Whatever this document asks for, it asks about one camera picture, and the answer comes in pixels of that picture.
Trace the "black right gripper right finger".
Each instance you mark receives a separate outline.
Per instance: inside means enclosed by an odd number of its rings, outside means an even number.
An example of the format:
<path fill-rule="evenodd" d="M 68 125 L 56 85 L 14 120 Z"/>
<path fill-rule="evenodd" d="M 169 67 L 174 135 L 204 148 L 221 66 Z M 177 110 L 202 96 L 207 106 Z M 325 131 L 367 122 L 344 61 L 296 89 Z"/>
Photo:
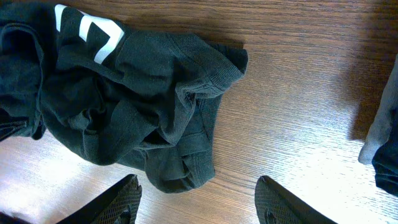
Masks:
<path fill-rule="evenodd" d="M 257 181 L 254 203 L 260 224 L 335 224 L 267 175 Z"/>

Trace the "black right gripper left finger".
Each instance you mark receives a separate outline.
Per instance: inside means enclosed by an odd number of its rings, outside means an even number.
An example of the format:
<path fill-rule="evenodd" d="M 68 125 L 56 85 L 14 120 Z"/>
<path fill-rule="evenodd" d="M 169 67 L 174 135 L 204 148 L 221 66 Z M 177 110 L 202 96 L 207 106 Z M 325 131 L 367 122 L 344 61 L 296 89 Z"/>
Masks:
<path fill-rule="evenodd" d="M 59 224 L 135 224 L 142 187 L 129 174 Z"/>

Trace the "dark green t-shirt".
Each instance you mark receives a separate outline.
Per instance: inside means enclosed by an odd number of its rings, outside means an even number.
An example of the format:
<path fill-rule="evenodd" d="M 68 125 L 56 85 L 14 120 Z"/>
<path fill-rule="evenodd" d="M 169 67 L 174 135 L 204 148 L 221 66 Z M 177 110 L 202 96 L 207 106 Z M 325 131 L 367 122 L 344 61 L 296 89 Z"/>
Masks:
<path fill-rule="evenodd" d="M 50 132 L 180 193 L 215 176 L 216 115 L 248 53 L 44 2 L 1 4 L 1 138 Z"/>

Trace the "navy blue folded garment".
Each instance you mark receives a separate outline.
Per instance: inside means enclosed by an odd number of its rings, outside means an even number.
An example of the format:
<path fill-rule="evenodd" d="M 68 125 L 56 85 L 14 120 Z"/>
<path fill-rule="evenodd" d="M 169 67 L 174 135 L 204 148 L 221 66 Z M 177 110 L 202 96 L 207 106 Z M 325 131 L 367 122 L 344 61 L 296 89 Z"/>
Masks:
<path fill-rule="evenodd" d="M 387 142 L 377 151 L 372 160 L 376 172 L 376 186 L 397 196 L 397 110 L 393 111 L 392 129 Z"/>

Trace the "grey folded garment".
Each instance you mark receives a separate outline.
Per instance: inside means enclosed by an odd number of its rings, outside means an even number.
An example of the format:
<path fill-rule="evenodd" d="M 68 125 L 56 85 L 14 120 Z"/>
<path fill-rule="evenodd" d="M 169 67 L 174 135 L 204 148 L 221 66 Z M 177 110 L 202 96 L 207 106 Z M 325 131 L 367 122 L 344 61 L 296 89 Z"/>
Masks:
<path fill-rule="evenodd" d="M 397 113 L 397 56 L 387 84 L 384 87 L 379 108 L 369 128 L 358 161 L 370 164 L 376 151 L 384 145 L 390 136 L 395 114 Z"/>

